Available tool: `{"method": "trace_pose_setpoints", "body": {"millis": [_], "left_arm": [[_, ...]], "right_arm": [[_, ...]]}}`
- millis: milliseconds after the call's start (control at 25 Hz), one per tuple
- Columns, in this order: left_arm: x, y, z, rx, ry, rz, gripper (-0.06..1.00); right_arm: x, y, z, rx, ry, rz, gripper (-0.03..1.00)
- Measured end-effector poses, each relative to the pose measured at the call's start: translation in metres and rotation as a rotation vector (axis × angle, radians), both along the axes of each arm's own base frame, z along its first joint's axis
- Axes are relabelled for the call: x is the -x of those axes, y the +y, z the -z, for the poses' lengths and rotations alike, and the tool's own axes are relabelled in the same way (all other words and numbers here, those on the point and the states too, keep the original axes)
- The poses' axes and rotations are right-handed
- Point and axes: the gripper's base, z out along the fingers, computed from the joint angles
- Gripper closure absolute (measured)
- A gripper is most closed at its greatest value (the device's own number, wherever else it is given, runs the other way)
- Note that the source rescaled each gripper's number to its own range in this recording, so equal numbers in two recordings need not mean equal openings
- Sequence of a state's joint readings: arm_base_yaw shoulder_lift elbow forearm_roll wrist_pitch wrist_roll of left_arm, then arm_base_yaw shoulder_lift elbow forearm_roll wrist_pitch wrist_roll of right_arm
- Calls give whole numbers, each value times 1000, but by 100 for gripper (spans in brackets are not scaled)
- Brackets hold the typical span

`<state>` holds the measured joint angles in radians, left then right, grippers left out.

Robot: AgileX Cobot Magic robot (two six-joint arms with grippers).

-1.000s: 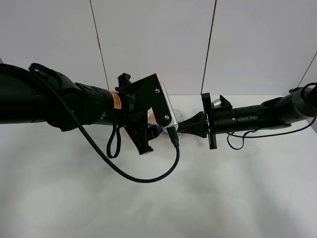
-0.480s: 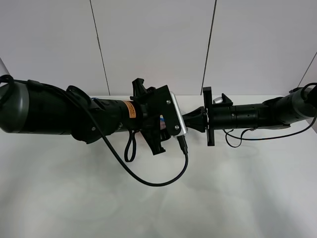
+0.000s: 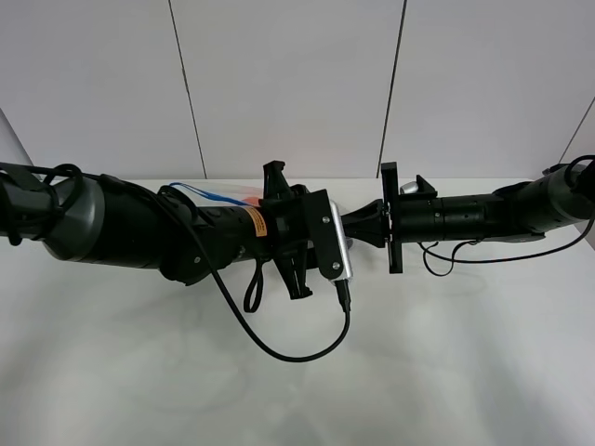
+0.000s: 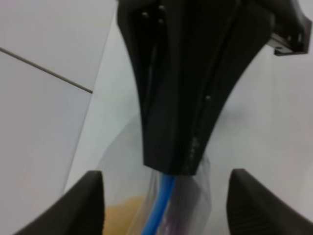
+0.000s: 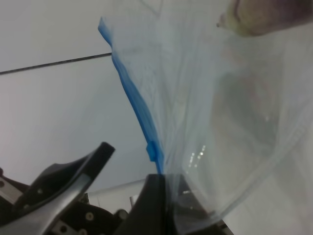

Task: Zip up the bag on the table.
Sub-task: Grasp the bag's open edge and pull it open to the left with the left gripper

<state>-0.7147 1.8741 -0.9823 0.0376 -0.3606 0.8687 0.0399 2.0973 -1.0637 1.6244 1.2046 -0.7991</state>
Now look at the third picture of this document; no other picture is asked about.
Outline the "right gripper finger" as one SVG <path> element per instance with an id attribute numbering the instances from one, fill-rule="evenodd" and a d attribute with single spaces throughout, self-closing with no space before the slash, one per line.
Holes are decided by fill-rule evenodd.
<path id="1" fill-rule="evenodd" d="M 384 218 L 384 202 L 373 202 L 341 217 L 344 229 L 381 229 Z"/>
<path id="2" fill-rule="evenodd" d="M 345 235 L 349 238 L 368 243 L 375 247 L 384 247 L 386 239 L 382 230 L 367 230 L 362 228 L 344 227 Z"/>

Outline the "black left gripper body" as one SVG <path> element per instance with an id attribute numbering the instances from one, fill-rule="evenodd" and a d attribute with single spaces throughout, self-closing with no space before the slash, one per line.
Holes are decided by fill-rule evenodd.
<path id="1" fill-rule="evenodd" d="M 283 170 L 282 161 L 263 165 L 264 189 L 259 204 L 268 225 L 271 258 L 289 297 L 298 300 L 312 295 L 306 284 L 307 271 L 325 270 L 325 191 L 311 192 L 302 184 L 291 186 Z"/>

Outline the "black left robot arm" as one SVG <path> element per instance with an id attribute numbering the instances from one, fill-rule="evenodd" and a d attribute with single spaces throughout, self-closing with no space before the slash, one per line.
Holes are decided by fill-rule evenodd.
<path id="1" fill-rule="evenodd" d="M 198 206 L 171 186 L 157 192 L 73 164 L 1 165 L 1 234 L 39 241 L 56 259 L 157 269 L 187 286 L 213 270 L 272 261 L 293 299 L 306 284 L 305 238 L 282 246 L 272 213 L 252 206 Z"/>

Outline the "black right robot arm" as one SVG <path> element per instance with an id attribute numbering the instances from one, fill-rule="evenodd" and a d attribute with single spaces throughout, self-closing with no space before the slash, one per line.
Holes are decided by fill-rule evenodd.
<path id="1" fill-rule="evenodd" d="M 488 194 L 441 197 L 422 176 L 399 186 L 395 163 L 381 166 L 381 179 L 382 198 L 346 214 L 342 224 L 346 236 L 386 248 L 392 274 L 403 270 L 406 243 L 528 243 L 551 230 L 594 222 L 591 155 Z"/>

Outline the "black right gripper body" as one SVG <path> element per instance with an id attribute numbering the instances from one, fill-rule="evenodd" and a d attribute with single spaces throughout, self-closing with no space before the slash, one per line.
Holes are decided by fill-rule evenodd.
<path id="1" fill-rule="evenodd" d="M 430 240 L 438 234 L 440 212 L 435 199 L 409 199 L 400 195 L 396 162 L 380 169 L 385 209 L 385 238 L 388 241 L 389 272 L 403 273 L 403 244 Z"/>

